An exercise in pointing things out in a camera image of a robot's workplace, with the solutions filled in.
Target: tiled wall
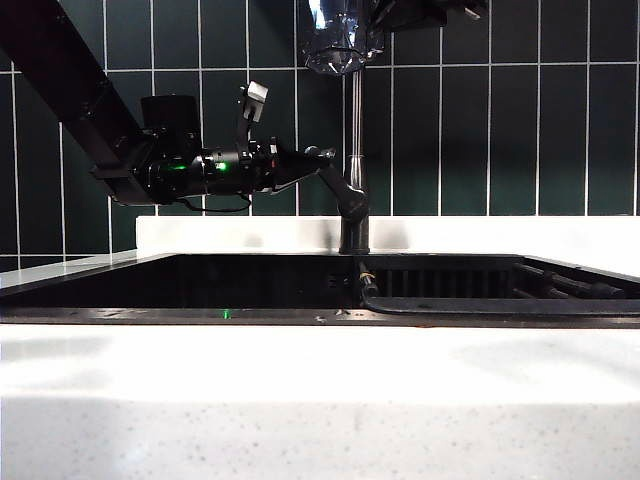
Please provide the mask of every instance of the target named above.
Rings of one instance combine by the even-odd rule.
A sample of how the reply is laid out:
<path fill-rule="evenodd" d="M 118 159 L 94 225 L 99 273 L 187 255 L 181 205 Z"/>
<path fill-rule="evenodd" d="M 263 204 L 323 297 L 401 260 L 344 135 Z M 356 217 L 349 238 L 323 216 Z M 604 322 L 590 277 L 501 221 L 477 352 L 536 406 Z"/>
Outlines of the tiled wall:
<path fill-rule="evenodd" d="M 389 38 L 366 76 L 373 214 L 636 214 L 637 3 L 493 0 L 482 21 Z M 293 0 L 62 4 L 138 119 L 140 97 L 191 94 L 205 145 L 229 144 L 251 78 L 271 89 L 256 137 L 335 146 L 342 162 L 348 82 L 296 68 Z M 4 57 L 0 71 L 0 269 L 134 248 L 135 217 L 154 208 L 110 204 Z M 250 214 L 334 212 L 313 178 L 256 195 Z"/>

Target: cable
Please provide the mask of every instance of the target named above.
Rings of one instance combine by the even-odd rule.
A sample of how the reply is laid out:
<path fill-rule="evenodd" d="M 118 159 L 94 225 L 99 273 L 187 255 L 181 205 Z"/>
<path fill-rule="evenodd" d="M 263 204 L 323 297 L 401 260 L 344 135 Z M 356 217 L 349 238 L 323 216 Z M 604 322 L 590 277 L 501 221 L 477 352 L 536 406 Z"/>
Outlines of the cable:
<path fill-rule="evenodd" d="M 217 209 L 213 209 L 213 208 L 200 208 L 200 207 L 196 207 L 194 206 L 189 200 L 187 200 L 186 198 L 177 198 L 175 199 L 173 202 L 174 203 L 182 203 L 185 207 L 187 207 L 189 210 L 191 210 L 192 212 L 207 212 L 207 213 L 237 213 L 237 212 L 244 212 L 245 210 L 248 210 L 249 207 L 251 206 L 251 200 L 249 199 L 249 197 L 247 197 L 246 195 L 243 195 L 241 193 L 238 194 L 238 196 L 244 200 L 246 203 L 246 205 L 239 207 L 239 208 L 217 208 Z"/>

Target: speckled countertop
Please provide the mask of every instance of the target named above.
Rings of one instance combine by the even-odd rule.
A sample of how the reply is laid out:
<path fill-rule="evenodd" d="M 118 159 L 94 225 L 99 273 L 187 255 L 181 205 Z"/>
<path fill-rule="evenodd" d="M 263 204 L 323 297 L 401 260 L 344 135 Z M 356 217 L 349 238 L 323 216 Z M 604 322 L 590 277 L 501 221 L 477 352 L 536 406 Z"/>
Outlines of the speckled countertop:
<path fill-rule="evenodd" d="M 640 478 L 640 331 L 1 325 L 2 478 Z"/>

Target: faucet spout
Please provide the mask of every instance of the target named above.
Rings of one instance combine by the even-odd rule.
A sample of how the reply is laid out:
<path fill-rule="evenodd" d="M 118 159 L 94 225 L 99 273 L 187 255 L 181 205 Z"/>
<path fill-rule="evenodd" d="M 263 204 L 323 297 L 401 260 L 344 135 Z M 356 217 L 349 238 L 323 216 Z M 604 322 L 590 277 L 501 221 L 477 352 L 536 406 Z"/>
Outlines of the faucet spout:
<path fill-rule="evenodd" d="M 364 69 L 353 73 L 353 99 L 352 99 L 352 152 L 345 164 L 344 178 L 352 189 L 368 195 L 366 169 L 362 149 L 362 100 Z M 366 205 L 366 213 L 361 218 L 353 221 L 342 216 L 340 253 L 350 255 L 366 255 L 369 249 L 369 208 Z"/>

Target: sink basin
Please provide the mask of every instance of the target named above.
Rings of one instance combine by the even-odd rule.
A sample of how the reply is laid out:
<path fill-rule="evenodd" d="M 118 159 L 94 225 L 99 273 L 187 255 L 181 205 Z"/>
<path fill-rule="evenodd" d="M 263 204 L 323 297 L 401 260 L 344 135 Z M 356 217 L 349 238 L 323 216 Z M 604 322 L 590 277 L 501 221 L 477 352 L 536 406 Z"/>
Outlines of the sink basin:
<path fill-rule="evenodd" d="M 0 306 L 635 316 L 640 282 L 517 255 L 174 255 L 1 290 Z"/>

